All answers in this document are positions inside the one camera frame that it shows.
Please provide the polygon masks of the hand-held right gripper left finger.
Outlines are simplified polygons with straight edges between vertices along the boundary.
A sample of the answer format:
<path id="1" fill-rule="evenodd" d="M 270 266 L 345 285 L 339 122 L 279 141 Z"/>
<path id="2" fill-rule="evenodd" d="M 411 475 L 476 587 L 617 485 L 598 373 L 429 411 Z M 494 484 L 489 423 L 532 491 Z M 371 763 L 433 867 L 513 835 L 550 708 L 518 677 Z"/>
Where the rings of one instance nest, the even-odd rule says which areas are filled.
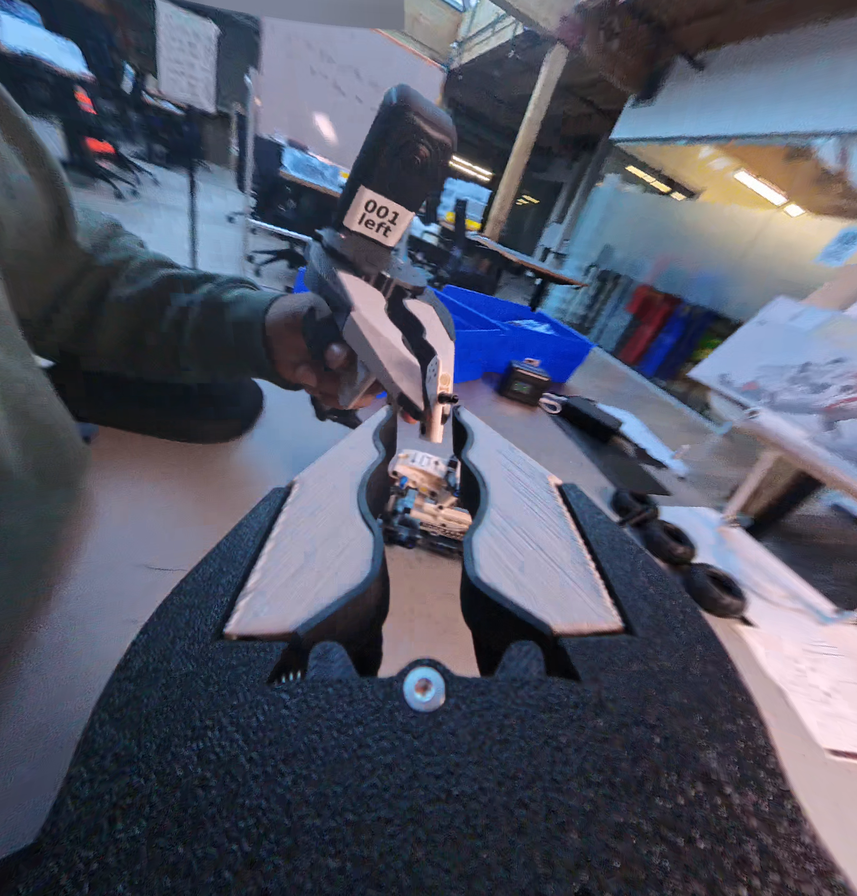
<path id="1" fill-rule="evenodd" d="M 390 497 L 393 413 L 378 412 L 289 484 L 223 628 L 230 641 L 382 658 L 390 585 L 380 515 Z"/>

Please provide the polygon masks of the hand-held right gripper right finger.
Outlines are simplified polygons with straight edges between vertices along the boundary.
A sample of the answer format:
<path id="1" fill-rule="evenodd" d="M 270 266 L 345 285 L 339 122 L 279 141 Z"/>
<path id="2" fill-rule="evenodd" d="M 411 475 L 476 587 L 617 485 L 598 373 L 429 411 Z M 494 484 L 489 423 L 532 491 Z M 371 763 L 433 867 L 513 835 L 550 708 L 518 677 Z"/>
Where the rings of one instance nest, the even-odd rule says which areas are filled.
<path id="1" fill-rule="evenodd" d="M 624 633 L 562 480 L 464 407 L 457 408 L 457 458 L 471 517 L 464 595 L 553 639 Z"/>

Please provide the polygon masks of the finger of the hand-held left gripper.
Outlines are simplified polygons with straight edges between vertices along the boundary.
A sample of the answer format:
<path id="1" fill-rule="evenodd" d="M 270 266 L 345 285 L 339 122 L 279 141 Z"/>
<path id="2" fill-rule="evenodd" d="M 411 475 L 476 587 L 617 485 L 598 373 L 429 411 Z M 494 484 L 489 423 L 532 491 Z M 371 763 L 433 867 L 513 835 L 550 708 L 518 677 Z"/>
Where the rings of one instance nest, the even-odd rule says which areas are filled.
<path id="1" fill-rule="evenodd" d="M 422 372 L 421 437 L 441 443 L 459 400 L 454 383 L 456 328 L 450 312 L 434 292 L 407 297 L 402 308 L 401 331 Z"/>
<path id="2" fill-rule="evenodd" d="M 378 288 L 364 280 L 342 280 L 340 285 L 346 309 L 338 318 L 338 327 L 357 362 L 355 370 L 341 379 L 338 398 L 343 408 L 353 409 L 378 383 L 389 396 L 404 399 L 413 419 L 427 422 L 425 374 L 390 312 L 423 322 L 428 319 L 432 304 L 420 297 L 389 304 Z"/>

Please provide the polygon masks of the white and red lego subassembly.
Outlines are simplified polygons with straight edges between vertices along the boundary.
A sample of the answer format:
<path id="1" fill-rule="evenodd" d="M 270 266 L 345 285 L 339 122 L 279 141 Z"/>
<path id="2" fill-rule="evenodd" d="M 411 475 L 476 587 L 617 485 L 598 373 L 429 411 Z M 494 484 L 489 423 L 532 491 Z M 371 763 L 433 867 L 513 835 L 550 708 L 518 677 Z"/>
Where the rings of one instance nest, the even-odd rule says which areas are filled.
<path id="1" fill-rule="evenodd" d="M 472 517 L 460 496 L 461 463 L 452 443 L 423 441 L 414 426 L 395 423 L 390 492 L 380 517 L 385 544 L 460 558 Z"/>

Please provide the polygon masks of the black knobby lego tire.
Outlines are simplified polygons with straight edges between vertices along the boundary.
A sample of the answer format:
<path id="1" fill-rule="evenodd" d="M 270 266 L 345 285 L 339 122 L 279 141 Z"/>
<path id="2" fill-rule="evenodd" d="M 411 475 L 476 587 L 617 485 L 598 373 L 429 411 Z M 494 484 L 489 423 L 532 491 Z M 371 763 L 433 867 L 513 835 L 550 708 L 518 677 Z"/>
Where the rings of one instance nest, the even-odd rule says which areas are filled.
<path id="1" fill-rule="evenodd" d="M 676 524 L 656 519 L 636 527 L 647 552 L 668 566 L 689 566 L 695 561 L 695 544 Z"/>
<path id="2" fill-rule="evenodd" d="M 646 493 L 630 489 L 616 489 L 610 498 L 610 508 L 622 528 L 642 527 L 660 519 L 658 502 Z"/>
<path id="3" fill-rule="evenodd" d="M 723 619 L 741 619 L 748 599 L 736 579 L 717 566 L 693 563 L 679 572 L 682 585 L 707 614 Z"/>

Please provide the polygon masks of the person's left forearm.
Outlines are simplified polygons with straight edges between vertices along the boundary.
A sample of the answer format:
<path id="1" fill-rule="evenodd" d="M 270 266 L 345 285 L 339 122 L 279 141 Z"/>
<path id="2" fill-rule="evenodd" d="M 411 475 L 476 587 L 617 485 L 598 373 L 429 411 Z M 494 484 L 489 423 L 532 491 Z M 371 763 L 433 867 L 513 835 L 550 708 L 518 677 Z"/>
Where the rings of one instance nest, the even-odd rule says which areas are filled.
<path id="1" fill-rule="evenodd" d="M 290 384 L 266 331 L 277 294 L 175 263 L 95 210 L 75 224 L 44 253 L 38 284 L 13 296 L 38 355 L 154 382 Z"/>

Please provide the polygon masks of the person's left hand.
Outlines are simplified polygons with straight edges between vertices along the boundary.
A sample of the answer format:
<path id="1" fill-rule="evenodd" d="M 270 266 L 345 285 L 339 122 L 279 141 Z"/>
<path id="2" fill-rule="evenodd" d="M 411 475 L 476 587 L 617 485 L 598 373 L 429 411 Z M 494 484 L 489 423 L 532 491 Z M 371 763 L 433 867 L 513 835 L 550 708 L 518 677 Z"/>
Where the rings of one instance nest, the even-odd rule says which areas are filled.
<path id="1" fill-rule="evenodd" d="M 312 293 L 277 298 L 266 312 L 266 349 L 279 380 L 300 387 L 327 409 L 346 409 L 340 398 L 343 376 L 356 370 L 357 358 L 345 342 L 326 345 L 316 360 L 304 338 L 303 324 L 322 299 Z"/>

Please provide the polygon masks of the large whiteboard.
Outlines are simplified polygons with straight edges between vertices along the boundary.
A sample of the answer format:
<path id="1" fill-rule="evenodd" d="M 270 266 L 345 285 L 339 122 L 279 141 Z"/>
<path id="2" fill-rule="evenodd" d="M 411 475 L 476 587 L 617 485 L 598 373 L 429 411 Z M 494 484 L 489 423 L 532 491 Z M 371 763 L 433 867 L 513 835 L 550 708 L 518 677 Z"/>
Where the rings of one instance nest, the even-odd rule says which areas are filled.
<path id="1" fill-rule="evenodd" d="M 384 32 L 263 18 L 255 134 L 295 140 L 349 169 L 391 87 L 407 84 L 431 101 L 446 73 Z"/>

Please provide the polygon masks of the blue plastic storage bin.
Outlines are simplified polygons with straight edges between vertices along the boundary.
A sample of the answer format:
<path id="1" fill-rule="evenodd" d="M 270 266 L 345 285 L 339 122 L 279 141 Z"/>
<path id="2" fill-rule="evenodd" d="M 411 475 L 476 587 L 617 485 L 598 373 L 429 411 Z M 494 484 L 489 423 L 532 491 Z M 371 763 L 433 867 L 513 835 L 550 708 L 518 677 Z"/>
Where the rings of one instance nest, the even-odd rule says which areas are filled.
<path id="1" fill-rule="evenodd" d="M 456 328 L 455 382 L 502 375 L 510 362 L 537 361 L 554 383 L 563 384 L 588 358 L 594 343 L 542 311 L 461 287 L 436 297 Z"/>

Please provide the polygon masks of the black digital timer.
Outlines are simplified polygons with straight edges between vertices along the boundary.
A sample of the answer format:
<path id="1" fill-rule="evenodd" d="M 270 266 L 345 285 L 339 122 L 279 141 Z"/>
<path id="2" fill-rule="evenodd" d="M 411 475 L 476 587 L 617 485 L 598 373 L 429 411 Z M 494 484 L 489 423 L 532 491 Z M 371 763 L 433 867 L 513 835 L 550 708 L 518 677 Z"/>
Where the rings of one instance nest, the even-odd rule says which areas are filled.
<path id="1" fill-rule="evenodd" d="M 516 403 L 539 407 L 543 396 L 549 392 L 552 380 L 534 358 L 510 361 L 497 385 L 497 394 Z"/>

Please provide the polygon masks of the small white paper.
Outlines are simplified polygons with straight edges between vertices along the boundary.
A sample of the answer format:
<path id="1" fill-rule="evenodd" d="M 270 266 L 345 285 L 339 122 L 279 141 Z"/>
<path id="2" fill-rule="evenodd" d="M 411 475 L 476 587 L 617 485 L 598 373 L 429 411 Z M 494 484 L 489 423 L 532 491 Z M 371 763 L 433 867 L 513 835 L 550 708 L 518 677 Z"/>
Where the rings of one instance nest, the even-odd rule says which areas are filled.
<path id="1" fill-rule="evenodd" d="M 596 404 L 597 409 L 619 422 L 618 434 L 636 448 L 642 450 L 663 468 L 670 470 L 679 478 L 688 476 L 688 467 L 679 455 L 661 442 L 647 425 L 631 412 L 603 403 Z"/>

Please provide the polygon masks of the stacked red and blue crates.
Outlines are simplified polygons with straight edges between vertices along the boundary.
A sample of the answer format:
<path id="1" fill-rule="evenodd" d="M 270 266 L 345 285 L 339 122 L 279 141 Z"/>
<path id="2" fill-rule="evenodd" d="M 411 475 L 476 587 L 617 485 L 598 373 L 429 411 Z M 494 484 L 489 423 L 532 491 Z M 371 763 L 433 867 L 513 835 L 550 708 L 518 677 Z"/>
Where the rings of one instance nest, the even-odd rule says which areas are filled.
<path id="1" fill-rule="evenodd" d="M 710 308 L 640 285 L 625 305 L 627 324 L 613 355 L 647 380 L 679 380 L 705 336 L 722 321 Z"/>

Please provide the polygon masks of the white book stand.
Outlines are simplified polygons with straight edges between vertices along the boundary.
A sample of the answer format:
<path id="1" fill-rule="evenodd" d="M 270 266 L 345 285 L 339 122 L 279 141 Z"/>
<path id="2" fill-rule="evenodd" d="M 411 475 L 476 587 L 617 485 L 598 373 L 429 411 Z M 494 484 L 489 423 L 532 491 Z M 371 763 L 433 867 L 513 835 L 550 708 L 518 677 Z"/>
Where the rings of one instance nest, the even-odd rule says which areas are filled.
<path id="1" fill-rule="evenodd" d="M 764 534 L 821 488 L 857 504 L 857 463 L 785 416 L 753 407 L 743 410 L 730 428 L 754 438 L 761 452 L 726 501 L 722 526 Z"/>

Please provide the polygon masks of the black office chair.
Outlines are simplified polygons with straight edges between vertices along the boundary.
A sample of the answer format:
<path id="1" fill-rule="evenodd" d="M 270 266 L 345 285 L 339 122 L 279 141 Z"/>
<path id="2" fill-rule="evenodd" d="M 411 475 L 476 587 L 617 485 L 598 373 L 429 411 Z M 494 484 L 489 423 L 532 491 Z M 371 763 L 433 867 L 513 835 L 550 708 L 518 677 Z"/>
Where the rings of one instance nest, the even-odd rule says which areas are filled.
<path id="1" fill-rule="evenodd" d="M 65 156 L 63 166 L 92 180 L 110 186 L 114 196 L 123 200 L 120 185 L 129 188 L 131 196 L 139 195 L 139 178 L 113 170 L 130 170 L 129 160 L 106 134 L 86 88 L 68 78 L 54 86 L 56 118 L 61 125 Z"/>

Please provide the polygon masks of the person's green sweatshirt torso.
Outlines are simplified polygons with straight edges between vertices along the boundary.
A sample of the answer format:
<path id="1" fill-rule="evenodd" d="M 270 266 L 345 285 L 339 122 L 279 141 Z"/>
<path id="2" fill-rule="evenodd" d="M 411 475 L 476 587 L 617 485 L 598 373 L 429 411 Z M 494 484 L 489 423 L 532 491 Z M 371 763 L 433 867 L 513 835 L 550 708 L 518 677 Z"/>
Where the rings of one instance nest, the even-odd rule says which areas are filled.
<path id="1" fill-rule="evenodd" d="M 0 84 L 0 672 L 42 599 L 86 449 L 33 346 L 76 216 L 61 167 Z"/>

